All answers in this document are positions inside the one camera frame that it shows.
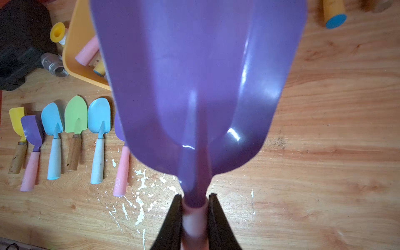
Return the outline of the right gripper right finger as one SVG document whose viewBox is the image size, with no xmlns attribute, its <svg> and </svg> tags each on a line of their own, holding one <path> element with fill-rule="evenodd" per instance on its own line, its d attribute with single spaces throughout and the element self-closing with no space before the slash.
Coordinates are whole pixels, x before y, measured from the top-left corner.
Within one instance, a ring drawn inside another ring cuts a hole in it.
<svg viewBox="0 0 400 250">
<path fill-rule="evenodd" d="M 208 206 L 208 244 L 210 250 L 242 250 L 218 201 L 210 194 Z"/>
</svg>

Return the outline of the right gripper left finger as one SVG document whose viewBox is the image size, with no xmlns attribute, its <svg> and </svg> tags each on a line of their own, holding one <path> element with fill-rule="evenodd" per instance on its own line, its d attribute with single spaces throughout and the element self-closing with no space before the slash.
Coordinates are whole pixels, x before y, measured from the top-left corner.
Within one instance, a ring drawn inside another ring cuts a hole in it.
<svg viewBox="0 0 400 250">
<path fill-rule="evenodd" d="M 151 250 L 180 250 L 182 233 L 182 195 L 175 195 Z"/>
</svg>

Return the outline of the purple pointed shovel pink handle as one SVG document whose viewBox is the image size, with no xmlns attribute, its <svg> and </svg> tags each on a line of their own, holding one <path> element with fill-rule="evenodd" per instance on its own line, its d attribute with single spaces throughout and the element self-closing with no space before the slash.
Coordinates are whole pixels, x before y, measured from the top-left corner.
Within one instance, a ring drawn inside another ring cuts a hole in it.
<svg viewBox="0 0 400 250">
<path fill-rule="evenodd" d="M 116 112 L 115 115 L 115 134 L 119 140 L 124 142 L 124 146 L 121 151 L 121 157 L 118 165 L 118 170 L 116 174 L 115 186 L 113 195 L 116 197 L 122 197 L 126 193 L 127 183 L 128 183 L 128 173 L 129 173 L 129 161 L 130 161 L 130 151 L 127 145 L 125 134 L 120 121 L 119 113 Z"/>
</svg>

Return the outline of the light blue shovel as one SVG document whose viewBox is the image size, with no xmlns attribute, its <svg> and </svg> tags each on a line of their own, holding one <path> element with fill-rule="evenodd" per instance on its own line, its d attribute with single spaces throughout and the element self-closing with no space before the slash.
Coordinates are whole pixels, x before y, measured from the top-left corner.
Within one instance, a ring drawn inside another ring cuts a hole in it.
<svg viewBox="0 0 400 250">
<path fill-rule="evenodd" d="M 57 104 L 48 104 L 41 113 L 41 119 L 45 133 L 53 136 L 47 179 L 56 180 L 61 176 L 61 138 L 59 134 L 64 130 Z"/>
<path fill-rule="evenodd" d="M 100 184 L 104 178 L 104 134 L 111 129 L 111 109 L 106 98 L 98 98 L 89 106 L 88 128 L 96 133 L 98 138 L 95 145 L 95 152 L 92 163 L 91 184 Z"/>
</svg>

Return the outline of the yellow shovel purple handle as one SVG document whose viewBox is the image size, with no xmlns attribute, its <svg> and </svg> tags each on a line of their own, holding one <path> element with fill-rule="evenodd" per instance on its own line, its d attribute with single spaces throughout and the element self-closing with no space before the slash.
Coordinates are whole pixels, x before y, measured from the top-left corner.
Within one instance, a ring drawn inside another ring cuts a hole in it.
<svg viewBox="0 0 400 250">
<path fill-rule="evenodd" d="M 21 168 L 24 165 L 26 152 L 28 148 L 28 142 L 24 133 L 23 125 L 21 123 L 21 118 L 25 116 L 24 107 L 15 107 L 9 110 L 9 116 L 11 119 L 11 125 L 13 130 L 20 136 L 20 140 L 16 146 L 16 150 L 11 161 L 9 168 L 9 175 L 19 174 Z"/>
</svg>

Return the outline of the purple scoop shovel pink handle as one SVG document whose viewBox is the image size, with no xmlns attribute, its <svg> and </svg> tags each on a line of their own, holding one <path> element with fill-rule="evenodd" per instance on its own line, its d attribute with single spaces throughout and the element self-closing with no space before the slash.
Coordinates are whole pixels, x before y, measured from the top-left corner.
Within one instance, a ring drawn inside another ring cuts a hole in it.
<svg viewBox="0 0 400 250">
<path fill-rule="evenodd" d="M 44 141 L 44 131 L 39 115 L 28 115 L 21 118 L 21 124 L 29 143 L 33 145 L 20 190 L 28 192 L 34 189 L 40 159 L 40 148 Z"/>
</svg>

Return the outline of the pale green shovel wooden handle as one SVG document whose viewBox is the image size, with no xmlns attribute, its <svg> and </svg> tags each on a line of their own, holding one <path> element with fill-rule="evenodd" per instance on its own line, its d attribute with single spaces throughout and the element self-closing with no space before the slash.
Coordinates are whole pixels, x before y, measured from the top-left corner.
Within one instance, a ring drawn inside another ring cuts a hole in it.
<svg viewBox="0 0 400 250">
<path fill-rule="evenodd" d="M 394 0 L 371 0 L 369 2 L 370 10 L 373 13 L 381 13 L 389 9 L 394 3 Z"/>
</svg>

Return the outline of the purple square shovel pink handle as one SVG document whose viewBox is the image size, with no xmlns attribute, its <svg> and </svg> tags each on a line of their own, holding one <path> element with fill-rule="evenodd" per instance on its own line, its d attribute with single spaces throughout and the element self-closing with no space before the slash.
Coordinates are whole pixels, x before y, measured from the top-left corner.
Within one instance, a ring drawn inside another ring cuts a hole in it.
<svg viewBox="0 0 400 250">
<path fill-rule="evenodd" d="M 93 59 L 96 53 L 99 51 L 99 41 L 95 35 L 78 53 L 75 60 L 83 66 L 87 66 Z"/>
</svg>

